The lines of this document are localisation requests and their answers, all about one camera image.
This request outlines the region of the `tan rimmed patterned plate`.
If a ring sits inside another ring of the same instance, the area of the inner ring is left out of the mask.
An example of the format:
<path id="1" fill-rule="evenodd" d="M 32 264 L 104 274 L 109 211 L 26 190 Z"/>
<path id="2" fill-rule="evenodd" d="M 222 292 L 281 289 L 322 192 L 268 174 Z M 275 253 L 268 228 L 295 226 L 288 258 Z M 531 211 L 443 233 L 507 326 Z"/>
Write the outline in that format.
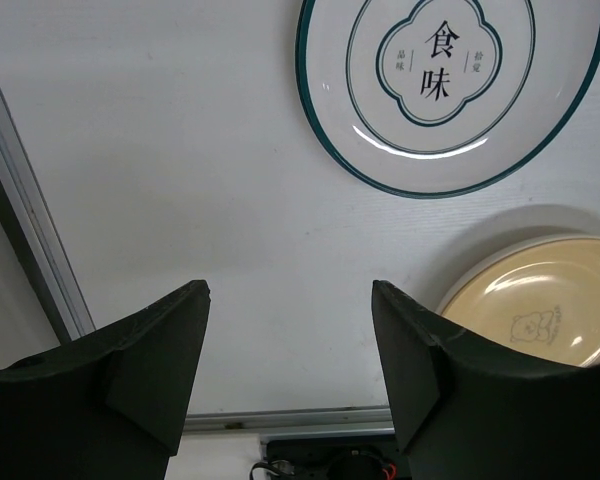
<path id="1" fill-rule="evenodd" d="M 546 360 L 600 363 L 600 241 L 515 253 L 474 277 L 439 315 Z"/>

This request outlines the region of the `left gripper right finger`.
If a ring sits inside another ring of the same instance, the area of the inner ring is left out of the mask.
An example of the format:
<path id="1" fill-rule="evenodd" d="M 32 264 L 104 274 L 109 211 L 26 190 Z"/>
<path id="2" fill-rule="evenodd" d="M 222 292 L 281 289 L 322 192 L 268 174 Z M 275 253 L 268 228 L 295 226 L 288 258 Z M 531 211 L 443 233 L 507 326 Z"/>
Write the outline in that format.
<path id="1" fill-rule="evenodd" d="M 415 479 L 600 479 L 600 364 L 520 353 L 387 281 L 371 309 L 400 452 Z"/>

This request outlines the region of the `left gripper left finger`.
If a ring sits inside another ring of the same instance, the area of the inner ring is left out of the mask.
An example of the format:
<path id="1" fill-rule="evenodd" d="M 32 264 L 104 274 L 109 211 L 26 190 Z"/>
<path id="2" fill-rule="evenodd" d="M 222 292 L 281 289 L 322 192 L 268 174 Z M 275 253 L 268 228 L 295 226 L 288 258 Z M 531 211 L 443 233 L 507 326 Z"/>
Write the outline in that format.
<path id="1" fill-rule="evenodd" d="M 0 479 L 161 479 L 211 305 L 203 280 L 0 369 Z"/>

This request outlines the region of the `cream plate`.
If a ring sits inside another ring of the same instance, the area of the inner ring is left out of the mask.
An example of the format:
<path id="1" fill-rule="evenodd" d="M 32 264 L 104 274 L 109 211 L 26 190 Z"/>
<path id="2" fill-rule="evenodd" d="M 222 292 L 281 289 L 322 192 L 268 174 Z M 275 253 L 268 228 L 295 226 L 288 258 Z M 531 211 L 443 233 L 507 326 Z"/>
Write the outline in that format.
<path id="1" fill-rule="evenodd" d="M 528 238 L 508 245 L 506 247 L 500 248 L 491 255 L 484 257 L 479 262 L 475 262 L 460 277 L 458 277 L 455 280 L 455 282 L 445 291 L 445 294 L 441 297 L 440 301 L 438 302 L 435 311 L 438 314 L 442 313 L 445 307 L 464 288 L 465 285 L 467 285 L 474 277 L 476 277 L 492 265 L 498 263 L 499 261 L 502 261 L 515 253 L 518 253 L 525 249 L 529 249 L 531 247 L 567 240 L 600 241 L 600 236 L 587 235 L 584 233 L 576 232 L 564 232 Z"/>

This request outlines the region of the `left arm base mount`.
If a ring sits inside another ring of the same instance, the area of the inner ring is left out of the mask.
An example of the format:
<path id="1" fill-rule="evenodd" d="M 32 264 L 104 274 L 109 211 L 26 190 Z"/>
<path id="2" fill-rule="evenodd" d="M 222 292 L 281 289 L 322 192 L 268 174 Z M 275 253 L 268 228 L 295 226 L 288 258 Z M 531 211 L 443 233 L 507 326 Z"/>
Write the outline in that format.
<path id="1" fill-rule="evenodd" d="M 410 479 L 407 458 L 393 435 L 270 441 L 249 472 L 267 479 Z"/>

